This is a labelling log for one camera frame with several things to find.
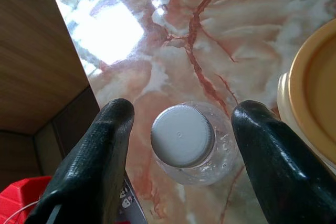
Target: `white wire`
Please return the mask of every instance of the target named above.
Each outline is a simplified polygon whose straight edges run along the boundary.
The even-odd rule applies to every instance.
[[[28,207],[31,207],[32,205],[35,205],[36,203],[38,203],[38,200],[37,201],[34,201],[30,204],[28,204],[27,206],[17,210],[15,213],[13,213],[7,220],[5,220],[4,224],[7,224],[14,216],[16,216],[19,212],[22,212],[23,210],[25,210],[26,208]]]

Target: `white bottle cap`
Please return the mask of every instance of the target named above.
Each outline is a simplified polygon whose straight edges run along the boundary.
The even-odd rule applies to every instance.
[[[159,159],[175,167],[200,164],[211,152],[214,130],[196,108],[176,105],[163,111],[154,121],[152,147]]]

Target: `marble surface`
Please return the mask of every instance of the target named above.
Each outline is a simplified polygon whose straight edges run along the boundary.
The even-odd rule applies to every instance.
[[[336,0],[56,1],[99,105],[135,106],[126,169],[148,222],[266,223],[241,157],[217,184],[179,185],[153,160],[151,124],[190,100],[276,111],[279,76]]]

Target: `plastic bottle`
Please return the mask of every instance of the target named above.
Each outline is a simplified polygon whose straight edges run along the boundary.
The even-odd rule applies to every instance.
[[[151,143],[158,165],[184,185],[209,185],[222,179],[238,152],[228,117],[205,102],[164,110],[153,123]]]

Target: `red plastic part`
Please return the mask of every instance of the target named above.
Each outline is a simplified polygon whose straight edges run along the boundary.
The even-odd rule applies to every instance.
[[[25,178],[10,184],[0,193],[0,223],[3,224],[13,213],[38,200],[46,189],[50,176]],[[24,223],[34,206],[15,215],[8,223]]]

